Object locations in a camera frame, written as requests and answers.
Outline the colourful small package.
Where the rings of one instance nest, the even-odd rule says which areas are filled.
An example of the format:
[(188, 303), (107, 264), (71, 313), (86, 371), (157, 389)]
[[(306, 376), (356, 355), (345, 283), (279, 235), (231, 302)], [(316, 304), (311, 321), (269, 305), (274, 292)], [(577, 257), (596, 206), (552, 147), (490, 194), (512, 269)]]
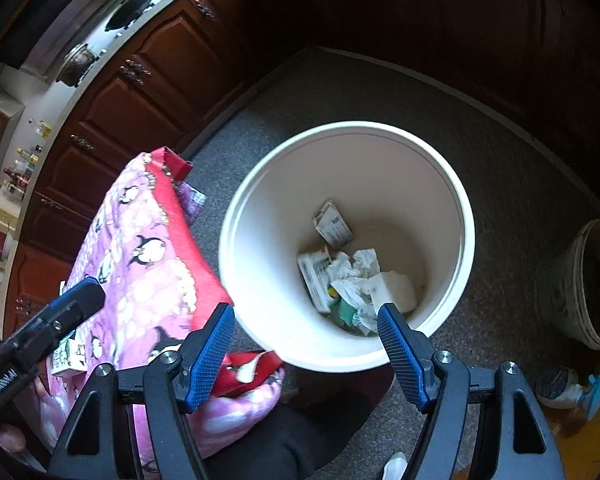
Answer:
[(316, 232), (330, 247), (343, 247), (354, 240), (350, 226), (344, 221), (337, 206), (332, 200), (326, 200), (313, 218)]

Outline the white foam block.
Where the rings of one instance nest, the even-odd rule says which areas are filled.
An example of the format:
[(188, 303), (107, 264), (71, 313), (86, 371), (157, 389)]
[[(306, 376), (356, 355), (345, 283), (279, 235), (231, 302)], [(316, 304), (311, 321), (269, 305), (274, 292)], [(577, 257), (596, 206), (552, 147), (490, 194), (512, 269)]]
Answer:
[(414, 286), (405, 274), (380, 272), (367, 280), (367, 288), (376, 314), (384, 304), (393, 304), (400, 313), (417, 308)]

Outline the teal fuzzy cloth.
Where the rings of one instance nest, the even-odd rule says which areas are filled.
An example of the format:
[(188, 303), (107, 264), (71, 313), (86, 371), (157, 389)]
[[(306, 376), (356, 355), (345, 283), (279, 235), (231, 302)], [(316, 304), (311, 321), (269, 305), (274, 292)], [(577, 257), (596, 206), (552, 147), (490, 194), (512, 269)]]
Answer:
[(363, 331), (360, 329), (358, 311), (350, 306), (350, 304), (347, 304), (342, 298), (332, 306), (332, 312), (330, 312), (329, 316), (332, 322), (346, 332), (362, 335)]

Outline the white paper carton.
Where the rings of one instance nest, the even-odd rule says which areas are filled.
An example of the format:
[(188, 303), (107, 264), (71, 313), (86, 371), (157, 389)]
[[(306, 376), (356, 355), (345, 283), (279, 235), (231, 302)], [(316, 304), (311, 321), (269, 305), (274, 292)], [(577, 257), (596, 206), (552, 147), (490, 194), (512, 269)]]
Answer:
[(321, 314), (329, 314), (338, 296), (329, 292), (330, 277), (327, 268), (332, 263), (326, 246), (315, 252), (304, 252), (297, 257), (298, 268), (314, 308)]

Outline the brown lower kitchen cabinets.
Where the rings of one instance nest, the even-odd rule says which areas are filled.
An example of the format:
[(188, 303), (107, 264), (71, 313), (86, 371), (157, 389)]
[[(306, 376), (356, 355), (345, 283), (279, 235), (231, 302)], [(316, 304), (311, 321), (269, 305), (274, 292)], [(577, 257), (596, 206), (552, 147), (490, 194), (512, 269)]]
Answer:
[(163, 146), (184, 153), (245, 91), (244, 1), (166, 0), (79, 85), (24, 198), (4, 335), (56, 294), (125, 165)]

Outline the pink penguin table cloth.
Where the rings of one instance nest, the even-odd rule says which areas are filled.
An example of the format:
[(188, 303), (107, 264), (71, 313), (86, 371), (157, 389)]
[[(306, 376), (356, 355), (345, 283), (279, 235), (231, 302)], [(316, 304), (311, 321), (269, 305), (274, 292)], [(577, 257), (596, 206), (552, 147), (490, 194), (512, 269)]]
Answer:
[[(189, 233), (189, 166), (167, 148), (129, 162), (107, 192), (73, 266), (106, 299), (69, 337), (84, 371), (50, 374), (43, 436), (48, 470), (67, 479), (162, 479), (150, 440), (143, 374), (230, 304)], [(283, 365), (271, 351), (225, 353), (209, 399), (186, 416), (211, 479), (286, 478), (275, 408)]]

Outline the blue spray bottle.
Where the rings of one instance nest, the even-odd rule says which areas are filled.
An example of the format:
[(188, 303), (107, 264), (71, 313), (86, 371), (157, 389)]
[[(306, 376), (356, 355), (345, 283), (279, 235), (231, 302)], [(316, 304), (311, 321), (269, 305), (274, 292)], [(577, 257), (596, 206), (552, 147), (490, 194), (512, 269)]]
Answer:
[(548, 408), (576, 408), (589, 422), (600, 410), (600, 375), (590, 375), (586, 383), (581, 384), (574, 370), (550, 368), (536, 381), (535, 395)]

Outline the beige microwave oven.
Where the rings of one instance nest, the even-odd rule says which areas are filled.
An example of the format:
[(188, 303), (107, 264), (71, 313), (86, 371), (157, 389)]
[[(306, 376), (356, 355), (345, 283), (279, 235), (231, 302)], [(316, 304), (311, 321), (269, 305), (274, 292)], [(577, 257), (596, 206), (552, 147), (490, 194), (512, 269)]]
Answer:
[(6, 186), (0, 188), (0, 269), (6, 268), (6, 263), (12, 245), (16, 239), (21, 210), (21, 200), (9, 192)]

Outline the crumpled white tissue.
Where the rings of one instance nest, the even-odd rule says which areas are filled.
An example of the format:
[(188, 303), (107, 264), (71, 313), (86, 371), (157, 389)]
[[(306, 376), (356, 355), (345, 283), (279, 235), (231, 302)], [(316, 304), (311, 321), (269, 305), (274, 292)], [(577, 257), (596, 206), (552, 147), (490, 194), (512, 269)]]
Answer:
[(338, 296), (338, 300), (342, 298), (358, 311), (362, 335), (376, 334), (377, 314), (367, 288), (367, 280), (380, 273), (377, 254), (373, 248), (359, 249), (352, 256), (337, 252), (332, 256), (327, 272), (330, 277), (330, 294)]

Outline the dark sauce bottle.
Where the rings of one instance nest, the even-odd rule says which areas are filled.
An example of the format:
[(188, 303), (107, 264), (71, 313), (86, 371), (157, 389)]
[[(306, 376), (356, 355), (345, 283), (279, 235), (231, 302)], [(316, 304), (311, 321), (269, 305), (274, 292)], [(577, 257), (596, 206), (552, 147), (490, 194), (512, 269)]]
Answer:
[(9, 176), (10, 182), (12, 182), (13, 185), (25, 191), (29, 186), (33, 174), (33, 167), (31, 165), (23, 166), (21, 169), (18, 169), (17, 167), (5, 167), (3, 172), (6, 176)]

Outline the old dirty bucket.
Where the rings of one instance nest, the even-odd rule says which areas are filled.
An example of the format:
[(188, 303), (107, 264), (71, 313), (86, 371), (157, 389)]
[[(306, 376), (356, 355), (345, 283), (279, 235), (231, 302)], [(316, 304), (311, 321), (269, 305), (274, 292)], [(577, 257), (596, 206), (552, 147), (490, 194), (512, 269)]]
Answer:
[(536, 312), (543, 324), (600, 350), (600, 219), (588, 222), (564, 252), (539, 267)]

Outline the yellow oil bottle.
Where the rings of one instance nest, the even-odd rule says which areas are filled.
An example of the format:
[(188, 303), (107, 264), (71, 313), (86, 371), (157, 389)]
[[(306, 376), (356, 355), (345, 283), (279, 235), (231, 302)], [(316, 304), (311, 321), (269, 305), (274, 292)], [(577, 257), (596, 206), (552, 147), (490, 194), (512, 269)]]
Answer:
[(36, 123), (35, 133), (43, 140), (47, 140), (50, 137), (52, 131), (52, 126), (49, 125), (47, 122), (44, 122), (44, 120), (40, 120)]

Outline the steel cooking pot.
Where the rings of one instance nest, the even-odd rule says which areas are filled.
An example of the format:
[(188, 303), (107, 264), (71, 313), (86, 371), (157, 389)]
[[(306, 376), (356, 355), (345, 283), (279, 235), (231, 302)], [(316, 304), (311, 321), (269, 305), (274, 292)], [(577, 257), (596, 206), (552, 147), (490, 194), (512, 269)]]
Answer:
[(78, 44), (65, 57), (56, 82), (62, 82), (68, 87), (76, 87), (91, 66), (99, 60), (99, 56), (90, 49), (88, 44)]

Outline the steel range hood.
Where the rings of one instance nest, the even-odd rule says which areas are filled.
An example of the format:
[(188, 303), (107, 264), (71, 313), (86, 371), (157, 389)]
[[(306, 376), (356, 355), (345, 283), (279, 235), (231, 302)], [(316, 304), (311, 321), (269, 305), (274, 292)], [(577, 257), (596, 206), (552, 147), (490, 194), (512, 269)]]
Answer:
[(122, 0), (28, 0), (0, 39), (0, 63), (46, 82)]

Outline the black wok pan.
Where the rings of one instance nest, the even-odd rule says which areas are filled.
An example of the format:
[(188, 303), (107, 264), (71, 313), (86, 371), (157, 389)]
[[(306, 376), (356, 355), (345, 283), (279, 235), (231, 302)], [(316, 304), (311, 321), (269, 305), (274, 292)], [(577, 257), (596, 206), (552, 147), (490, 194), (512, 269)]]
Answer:
[(126, 29), (151, 6), (152, 0), (125, 0), (105, 25), (106, 32)]

